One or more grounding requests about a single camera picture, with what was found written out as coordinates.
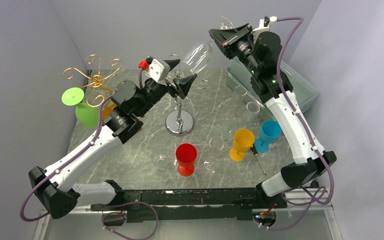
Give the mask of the clear wine glass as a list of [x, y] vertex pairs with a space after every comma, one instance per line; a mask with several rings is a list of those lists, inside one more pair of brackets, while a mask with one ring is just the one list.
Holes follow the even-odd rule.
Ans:
[[244, 107], [245, 103], [243, 98], [247, 95], [246, 89], [238, 85], [234, 89], [234, 96], [227, 105], [228, 111], [226, 113], [226, 118], [228, 120], [241, 123], [243, 121]]
[[224, 143], [230, 143], [235, 135], [235, 132], [237, 131], [238, 126], [237, 123], [233, 120], [226, 120], [220, 130], [220, 136]]
[[254, 101], [250, 101], [241, 111], [241, 123], [242, 128], [248, 126], [255, 126], [259, 121], [260, 105]]

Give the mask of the red plastic wine glass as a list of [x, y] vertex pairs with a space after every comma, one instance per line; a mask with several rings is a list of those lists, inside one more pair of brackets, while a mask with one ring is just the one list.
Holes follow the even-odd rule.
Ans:
[[177, 171], [181, 176], [188, 177], [194, 173], [197, 156], [197, 149], [190, 143], [183, 143], [177, 147], [175, 157], [178, 163]]

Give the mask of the blue plastic wine glass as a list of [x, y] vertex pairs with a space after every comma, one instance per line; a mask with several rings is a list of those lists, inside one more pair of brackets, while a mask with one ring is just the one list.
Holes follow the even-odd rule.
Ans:
[[282, 133], [281, 126], [275, 120], [266, 120], [262, 123], [258, 138], [254, 142], [257, 153], [266, 153], [270, 143], [273, 143]]

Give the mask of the orange plastic wine glass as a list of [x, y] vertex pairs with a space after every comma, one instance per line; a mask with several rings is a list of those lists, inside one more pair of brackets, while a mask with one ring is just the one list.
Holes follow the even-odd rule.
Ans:
[[246, 152], [253, 146], [255, 136], [249, 129], [241, 128], [235, 132], [232, 142], [229, 157], [235, 162], [241, 162], [245, 159]]

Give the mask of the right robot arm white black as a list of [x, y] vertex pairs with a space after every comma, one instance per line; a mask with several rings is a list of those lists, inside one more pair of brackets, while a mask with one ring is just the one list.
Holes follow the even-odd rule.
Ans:
[[337, 157], [314, 136], [296, 102], [292, 83], [280, 69], [286, 46], [281, 38], [271, 31], [255, 36], [249, 24], [210, 29], [208, 33], [225, 57], [238, 58], [251, 73], [252, 89], [276, 118], [292, 152], [293, 163], [257, 186], [256, 203], [267, 208], [276, 195], [301, 187], [323, 173], [332, 179], [330, 167]]

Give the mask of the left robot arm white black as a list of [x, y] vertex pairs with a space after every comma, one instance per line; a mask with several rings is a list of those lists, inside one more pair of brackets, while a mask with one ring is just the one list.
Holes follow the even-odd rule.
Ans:
[[121, 81], [113, 94], [104, 98], [115, 108], [107, 117], [97, 116], [96, 130], [66, 156], [46, 168], [34, 167], [28, 174], [36, 196], [53, 219], [66, 216], [74, 208], [101, 204], [119, 209], [125, 201], [124, 190], [113, 180], [98, 184], [78, 184], [82, 172], [101, 156], [124, 145], [143, 126], [141, 118], [165, 95], [187, 97], [199, 69], [191, 66], [189, 75], [167, 79], [168, 73], [180, 64], [179, 59], [162, 60], [148, 57], [139, 65], [148, 78], [142, 85], [131, 80]]

